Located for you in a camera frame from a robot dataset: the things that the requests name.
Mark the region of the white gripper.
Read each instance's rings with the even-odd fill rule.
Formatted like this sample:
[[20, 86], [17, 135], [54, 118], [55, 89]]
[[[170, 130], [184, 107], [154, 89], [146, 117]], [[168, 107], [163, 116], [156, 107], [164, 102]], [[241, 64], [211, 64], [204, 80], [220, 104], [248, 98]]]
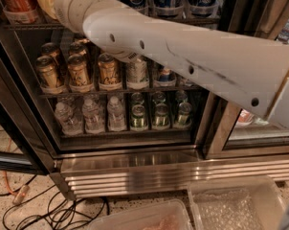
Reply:
[[40, 8], [72, 32], [82, 34], [84, 15], [98, 0], [36, 0]]

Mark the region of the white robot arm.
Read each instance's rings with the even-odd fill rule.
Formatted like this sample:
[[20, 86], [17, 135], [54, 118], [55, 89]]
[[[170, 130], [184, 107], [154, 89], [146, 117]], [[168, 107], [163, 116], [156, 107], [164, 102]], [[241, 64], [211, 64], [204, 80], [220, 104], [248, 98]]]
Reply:
[[54, 0], [54, 11], [63, 26], [115, 58], [144, 56], [164, 64], [221, 104], [206, 157], [171, 139], [165, 147], [64, 159], [60, 173], [74, 197], [180, 190], [257, 175], [289, 179], [289, 145], [223, 150], [242, 109], [289, 132], [289, 45], [150, 18], [117, 0]]

